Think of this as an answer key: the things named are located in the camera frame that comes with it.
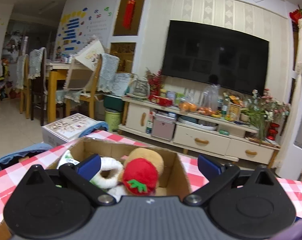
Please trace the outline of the bear plush with red strawberry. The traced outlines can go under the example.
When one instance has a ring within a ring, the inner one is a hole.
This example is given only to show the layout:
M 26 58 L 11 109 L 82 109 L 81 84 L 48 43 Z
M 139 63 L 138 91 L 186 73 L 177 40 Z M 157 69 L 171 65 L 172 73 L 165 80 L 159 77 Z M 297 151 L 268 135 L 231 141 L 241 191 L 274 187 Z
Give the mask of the bear plush with red strawberry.
M 159 187 L 164 167 L 164 160 L 159 153 L 147 148 L 136 148 L 124 161 L 118 181 L 128 195 L 151 196 Z

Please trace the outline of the white patterned sock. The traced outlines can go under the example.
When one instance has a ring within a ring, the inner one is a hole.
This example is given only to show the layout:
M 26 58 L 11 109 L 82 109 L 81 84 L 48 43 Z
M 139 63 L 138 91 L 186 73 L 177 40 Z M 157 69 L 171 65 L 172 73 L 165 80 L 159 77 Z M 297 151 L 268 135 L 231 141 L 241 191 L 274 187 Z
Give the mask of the white patterned sock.
M 64 164 L 73 164 L 78 165 L 80 162 L 73 158 L 70 150 L 66 150 L 66 152 L 60 157 L 60 160 L 57 165 L 57 169 Z

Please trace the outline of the white printed carton box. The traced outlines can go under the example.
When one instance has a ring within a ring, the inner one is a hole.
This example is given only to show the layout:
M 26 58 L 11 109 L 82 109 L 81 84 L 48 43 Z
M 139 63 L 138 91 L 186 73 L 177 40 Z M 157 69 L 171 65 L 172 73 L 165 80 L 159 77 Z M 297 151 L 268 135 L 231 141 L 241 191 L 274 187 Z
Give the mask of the white printed carton box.
M 53 147 L 63 145 L 77 138 L 84 130 L 96 125 L 98 121 L 80 113 L 42 126 L 43 142 Z

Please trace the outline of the cream tv cabinet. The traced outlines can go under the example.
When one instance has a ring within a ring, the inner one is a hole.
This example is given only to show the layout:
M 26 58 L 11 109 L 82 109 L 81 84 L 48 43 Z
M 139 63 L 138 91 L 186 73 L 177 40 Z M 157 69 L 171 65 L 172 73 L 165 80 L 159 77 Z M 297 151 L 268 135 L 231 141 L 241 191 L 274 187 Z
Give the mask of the cream tv cabinet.
M 195 151 L 231 161 L 253 161 L 272 167 L 280 146 L 250 137 L 258 129 L 239 125 L 222 118 L 217 119 L 192 112 L 182 112 L 178 107 L 163 107 L 147 100 L 124 96 L 123 120 L 120 132 L 182 148 L 183 153 Z M 155 119 L 175 123 L 170 141 L 152 136 Z

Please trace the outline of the green plastic bucket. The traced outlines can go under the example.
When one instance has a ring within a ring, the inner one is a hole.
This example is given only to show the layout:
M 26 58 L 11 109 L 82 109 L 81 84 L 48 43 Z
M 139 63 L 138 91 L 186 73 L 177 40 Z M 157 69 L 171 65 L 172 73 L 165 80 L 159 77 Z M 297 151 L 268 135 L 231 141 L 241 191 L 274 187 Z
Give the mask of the green plastic bucket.
M 118 131 L 118 126 L 122 121 L 122 112 L 118 112 L 112 109 L 106 109 L 105 122 L 108 124 L 108 130 L 110 132 Z

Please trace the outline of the framed picture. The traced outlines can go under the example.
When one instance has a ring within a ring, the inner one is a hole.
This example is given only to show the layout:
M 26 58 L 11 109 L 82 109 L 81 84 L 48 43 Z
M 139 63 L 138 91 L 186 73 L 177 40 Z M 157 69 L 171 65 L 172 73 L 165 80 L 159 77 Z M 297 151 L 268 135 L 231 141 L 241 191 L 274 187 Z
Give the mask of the framed picture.
M 228 121 L 238 121 L 240 118 L 240 114 L 241 106 L 234 103 L 229 103 L 225 119 Z

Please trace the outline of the pink storage box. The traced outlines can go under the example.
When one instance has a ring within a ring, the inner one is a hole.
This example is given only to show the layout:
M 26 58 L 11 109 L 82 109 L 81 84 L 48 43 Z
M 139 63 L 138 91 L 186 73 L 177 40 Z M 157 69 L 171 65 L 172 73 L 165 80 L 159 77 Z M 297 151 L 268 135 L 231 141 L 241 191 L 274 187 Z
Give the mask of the pink storage box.
M 173 138 L 175 123 L 155 119 L 153 122 L 152 136 L 170 141 Z

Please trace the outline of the potted flower plant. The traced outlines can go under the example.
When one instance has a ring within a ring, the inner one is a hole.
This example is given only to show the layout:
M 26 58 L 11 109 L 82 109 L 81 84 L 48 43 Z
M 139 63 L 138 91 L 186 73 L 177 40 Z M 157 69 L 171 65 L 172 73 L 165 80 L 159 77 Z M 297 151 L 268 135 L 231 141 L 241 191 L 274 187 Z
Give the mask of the potted flower plant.
M 256 137 L 265 140 L 267 130 L 272 122 L 280 122 L 289 116 L 291 104 L 272 97 L 269 89 L 265 88 L 262 95 L 257 89 L 252 91 L 251 98 L 247 98 L 241 113 L 249 117 L 249 123 L 259 131 Z

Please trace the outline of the white standing air conditioner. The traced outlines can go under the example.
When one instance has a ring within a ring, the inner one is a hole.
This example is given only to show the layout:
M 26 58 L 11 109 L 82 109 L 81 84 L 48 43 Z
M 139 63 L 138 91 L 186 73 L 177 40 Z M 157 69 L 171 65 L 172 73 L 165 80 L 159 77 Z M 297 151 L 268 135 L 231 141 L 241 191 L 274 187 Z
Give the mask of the white standing air conditioner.
M 279 177 L 291 180 L 302 178 L 302 19 L 298 27 L 296 85 L 275 171 Z

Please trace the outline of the red checkered tablecloth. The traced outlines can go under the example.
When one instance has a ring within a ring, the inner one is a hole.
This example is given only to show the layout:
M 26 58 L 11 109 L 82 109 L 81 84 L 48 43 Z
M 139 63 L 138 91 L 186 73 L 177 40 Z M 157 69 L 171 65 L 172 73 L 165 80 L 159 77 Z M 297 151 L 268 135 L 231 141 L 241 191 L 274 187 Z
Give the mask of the red checkered tablecloth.
M 76 141 L 73 140 L 57 146 L 0 171 L 0 222 L 3 220 L 4 205 L 31 165 L 39 164 L 44 168 L 48 167 L 63 155 L 75 142 Z M 179 157 L 188 176 L 191 189 L 197 190 L 200 186 L 208 183 L 207 178 L 202 175 L 197 167 L 196 158 L 181 153 L 179 154 Z M 294 204 L 297 216 L 302 218 L 302 182 L 281 178 L 279 178 L 278 181 Z

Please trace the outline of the wooden chair with lace cover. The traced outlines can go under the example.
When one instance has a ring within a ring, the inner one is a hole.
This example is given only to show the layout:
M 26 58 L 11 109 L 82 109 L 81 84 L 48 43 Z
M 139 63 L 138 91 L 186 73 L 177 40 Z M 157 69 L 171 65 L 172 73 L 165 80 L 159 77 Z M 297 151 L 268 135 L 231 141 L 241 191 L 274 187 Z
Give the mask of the wooden chair with lace cover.
M 119 58 L 107 53 L 93 54 L 84 62 L 85 58 L 75 57 L 67 72 L 63 89 L 65 93 L 66 116 L 71 114 L 71 102 L 88 103 L 90 118 L 95 115 L 95 102 L 98 91 L 110 92 L 112 80 L 117 72 Z

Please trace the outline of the black television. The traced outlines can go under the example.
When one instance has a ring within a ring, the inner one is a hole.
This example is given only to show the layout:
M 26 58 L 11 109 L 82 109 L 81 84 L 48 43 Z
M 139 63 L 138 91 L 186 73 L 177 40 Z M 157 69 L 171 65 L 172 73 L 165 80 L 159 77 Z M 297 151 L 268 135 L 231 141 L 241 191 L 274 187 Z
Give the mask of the black television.
M 263 93 L 269 42 L 240 31 L 171 20 L 162 64 L 165 76 Z

